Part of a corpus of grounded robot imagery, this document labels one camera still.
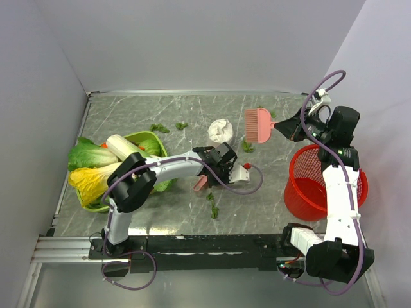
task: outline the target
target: marble countertop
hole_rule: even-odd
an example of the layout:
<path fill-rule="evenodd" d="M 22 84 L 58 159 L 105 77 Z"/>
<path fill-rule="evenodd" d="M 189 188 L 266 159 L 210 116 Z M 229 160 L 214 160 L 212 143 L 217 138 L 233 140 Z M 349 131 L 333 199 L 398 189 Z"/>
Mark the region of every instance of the marble countertop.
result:
<path fill-rule="evenodd" d="M 254 153 L 245 153 L 241 142 L 245 136 L 244 111 L 263 106 L 276 113 L 276 120 L 286 119 L 299 109 L 304 96 L 273 95 L 174 95 L 174 96 L 108 96 L 91 97 L 91 105 L 82 135 L 103 143 L 115 133 L 127 135 L 148 130 L 151 124 L 163 124 L 170 133 L 158 133 L 169 155 L 184 153 L 195 146 L 205 146 L 208 126 L 216 119 L 227 118 L 234 128 L 233 148 L 238 163 L 250 162 L 265 175 L 262 188 L 250 196 L 238 196 L 221 187 L 194 192 L 198 178 L 180 178 L 166 192 L 151 195 L 134 212 L 130 235 L 180 234 L 256 234 L 281 233 L 289 222 L 298 222 L 287 210 L 283 193 L 288 166 L 293 154 L 307 142 L 294 143 L 273 132 L 265 144 L 255 144 Z M 183 131 L 175 123 L 186 122 Z M 256 171 L 251 183 L 235 184 L 250 189 L 258 182 Z M 209 202 L 213 192 L 220 208 L 217 219 L 211 219 Z M 82 209 L 74 189 L 64 193 L 55 236 L 88 236 L 99 232 L 106 214 Z M 316 232 L 325 232 L 326 222 L 309 223 Z"/>

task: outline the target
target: green leaf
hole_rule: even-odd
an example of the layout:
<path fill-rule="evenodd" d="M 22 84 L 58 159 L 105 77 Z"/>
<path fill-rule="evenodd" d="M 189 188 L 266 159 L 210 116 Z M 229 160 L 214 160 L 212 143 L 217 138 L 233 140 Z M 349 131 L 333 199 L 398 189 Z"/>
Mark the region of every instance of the green leaf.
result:
<path fill-rule="evenodd" d="M 170 132 L 170 130 L 168 128 L 164 127 L 162 124 L 152 124 L 150 126 L 150 130 L 152 132 L 154 132 L 156 130 L 158 130 L 159 132 L 162 132 L 162 133 L 169 133 Z"/>
<path fill-rule="evenodd" d="M 90 139 L 80 137 L 78 144 L 69 152 L 67 168 L 74 171 L 78 168 L 100 168 L 118 162 L 117 156 L 109 149 L 94 144 Z"/>
<path fill-rule="evenodd" d="M 248 143 L 245 138 L 243 139 L 242 148 L 245 153 L 252 153 L 254 152 L 254 148 L 252 147 L 251 143 Z"/>
<path fill-rule="evenodd" d="M 176 181 L 177 179 L 173 179 L 173 180 L 168 180 L 168 181 L 164 181 L 161 182 L 160 184 L 157 184 L 156 186 L 154 186 L 154 190 L 158 191 L 158 192 L 162 192 L 162 191 L 166 191 L 167 189 L 169 189 L 171 187 L 171 185 Z"/>
<path fill-rule="evenodd" d="M 213 201 L 213 200 L 214 200 L 213 193 L 210 192 L 210 193 L 207 195 L 206 199 L 207 199 L 208 201 Z"/>
<path fill-rule="evenodd" d="M 86 137 L 79 137 L 77 138 L 78 143 L 91 143 L 94 144 L 94 142 L 92 142 L 90 139 L 86 138 Z"/>
<path fill-rule="evenodd" d="M 144 151 L 149 155 L 160 156 L 161 155 L 161 148 L 160 144 L 153 139 L 146 139 L 139 143 L 139 146 L 144 148 Z"/>
<path fill-rule="evenodd" d="M 187 123 L 177 123 L 177 124 L 175 125 L 175 127 L 176 127 L 178 130 L 183 130 L 183 129 L 185 129 L 187 126 L 188 126 Z"/>
<path fill-rule="evenodd" d="M 218 212 L 220 209 L 218 207 L 213 207 L 211 209 L 211 219 L 216 219 L 218 217 Z"/>

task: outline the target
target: red mesh basket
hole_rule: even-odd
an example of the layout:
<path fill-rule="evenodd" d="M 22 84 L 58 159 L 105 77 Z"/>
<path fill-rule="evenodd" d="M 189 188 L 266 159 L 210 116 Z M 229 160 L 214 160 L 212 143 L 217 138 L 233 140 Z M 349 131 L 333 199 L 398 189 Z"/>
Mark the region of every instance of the red mesh basket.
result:
<path fill-rule="evenodd" d="M 327 216 L 327 192 L 321 173 L 321 162 L 317 158 L 316 144 L 303 147 L 291 159 L 290 177 L 284 191 L 284 202 L 297 218 L 316 221 Z M 358 177 L 358 206 L 363 205 L 368 194 L 368 181 L 360 171 Z"/>

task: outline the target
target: pink brush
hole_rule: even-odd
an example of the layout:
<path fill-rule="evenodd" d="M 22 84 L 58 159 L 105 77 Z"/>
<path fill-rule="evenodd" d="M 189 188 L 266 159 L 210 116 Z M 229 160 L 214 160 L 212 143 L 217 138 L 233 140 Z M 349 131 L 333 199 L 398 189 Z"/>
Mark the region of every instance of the pink brush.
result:
<path fill-rule="evenodd" d="M 271 137 L 271 130 L 276 122 L 271 121 L 271 114 L 265 108 L 245 111 L 245 140 L 249 143 L 264 143 Z"/>

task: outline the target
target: yellow cabbage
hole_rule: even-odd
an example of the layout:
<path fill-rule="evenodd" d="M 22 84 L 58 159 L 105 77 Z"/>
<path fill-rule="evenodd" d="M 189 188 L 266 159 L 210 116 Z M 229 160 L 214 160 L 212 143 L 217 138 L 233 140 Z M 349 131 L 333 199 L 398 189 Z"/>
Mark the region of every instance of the yellow cabbage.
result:
<path fill-rule="evenodd" d="M 69 184 L 78 189 L 82 207 L 93 202 L 109 188 L 107 179 L 121 165 L 120 162 L 101 168 L 78 168 L 70 172 Z"/>

